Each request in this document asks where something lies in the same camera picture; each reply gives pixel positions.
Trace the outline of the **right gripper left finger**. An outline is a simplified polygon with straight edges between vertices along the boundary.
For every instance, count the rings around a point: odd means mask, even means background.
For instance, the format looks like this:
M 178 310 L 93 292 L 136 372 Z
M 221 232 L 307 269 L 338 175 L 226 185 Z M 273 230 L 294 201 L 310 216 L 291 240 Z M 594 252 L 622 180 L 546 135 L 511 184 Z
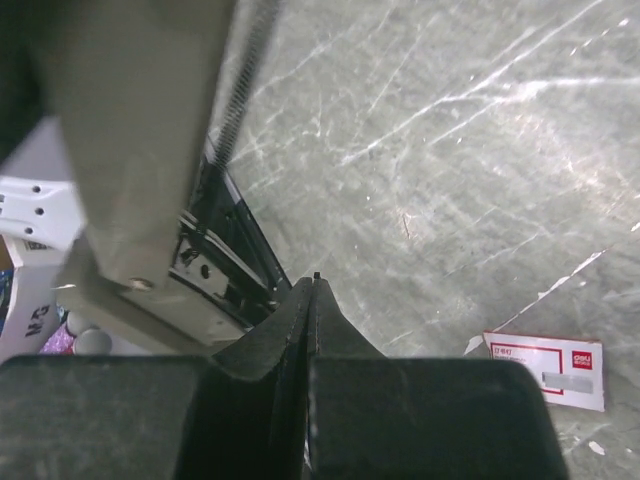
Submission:
M 20 356 L 1 368 L 5 479 L 298 479 L 312 282 L 210 356 Z

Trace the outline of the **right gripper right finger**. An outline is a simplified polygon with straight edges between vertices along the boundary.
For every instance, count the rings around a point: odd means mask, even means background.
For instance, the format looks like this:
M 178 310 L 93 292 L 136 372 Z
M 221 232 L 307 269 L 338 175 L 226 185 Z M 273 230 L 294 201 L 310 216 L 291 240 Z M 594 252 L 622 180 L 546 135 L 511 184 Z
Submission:
M 329 283 L 309 305 L 308 421 L 316 479 L 565 479 L 539 387 L 513 361 L 389 358 Z

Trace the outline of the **grey and black stapler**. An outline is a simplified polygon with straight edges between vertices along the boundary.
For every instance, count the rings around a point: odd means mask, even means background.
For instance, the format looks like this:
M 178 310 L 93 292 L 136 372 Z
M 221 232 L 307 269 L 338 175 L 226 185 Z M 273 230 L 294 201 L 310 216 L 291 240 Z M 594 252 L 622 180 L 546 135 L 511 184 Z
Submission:
M 154 353 L 212 353 L 280 303 L 287 280 L 228 165 L 275 20 L 253 5 L 209 137 L 231 1 L 52 1 L 33 43 L 86 224 L 60 303 Z

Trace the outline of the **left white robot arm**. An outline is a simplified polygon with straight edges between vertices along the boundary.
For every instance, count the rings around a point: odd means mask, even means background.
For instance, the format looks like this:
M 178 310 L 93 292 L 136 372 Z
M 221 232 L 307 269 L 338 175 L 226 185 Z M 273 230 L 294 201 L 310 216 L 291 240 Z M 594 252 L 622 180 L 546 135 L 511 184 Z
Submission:
M 68 250 L 86 219 L 72 181 L 1 177 L 1 233 Z

